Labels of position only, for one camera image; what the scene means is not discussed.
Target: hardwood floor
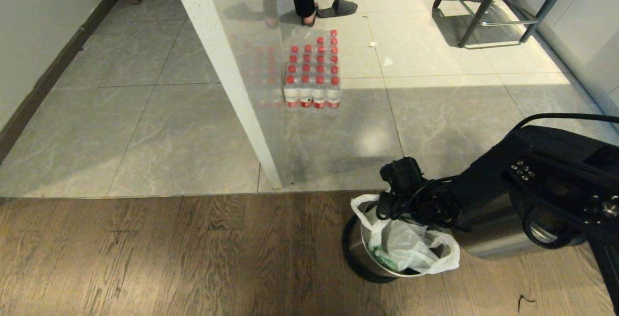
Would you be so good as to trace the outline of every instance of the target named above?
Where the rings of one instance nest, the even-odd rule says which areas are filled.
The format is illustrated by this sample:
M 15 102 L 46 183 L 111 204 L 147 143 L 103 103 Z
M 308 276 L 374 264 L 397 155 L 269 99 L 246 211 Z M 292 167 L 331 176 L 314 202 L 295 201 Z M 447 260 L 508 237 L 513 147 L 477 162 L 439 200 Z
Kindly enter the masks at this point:
M 386 285 L 349 270 L 349 191 L 0 199 L 0 315 L 611 315 L 588 248 Z

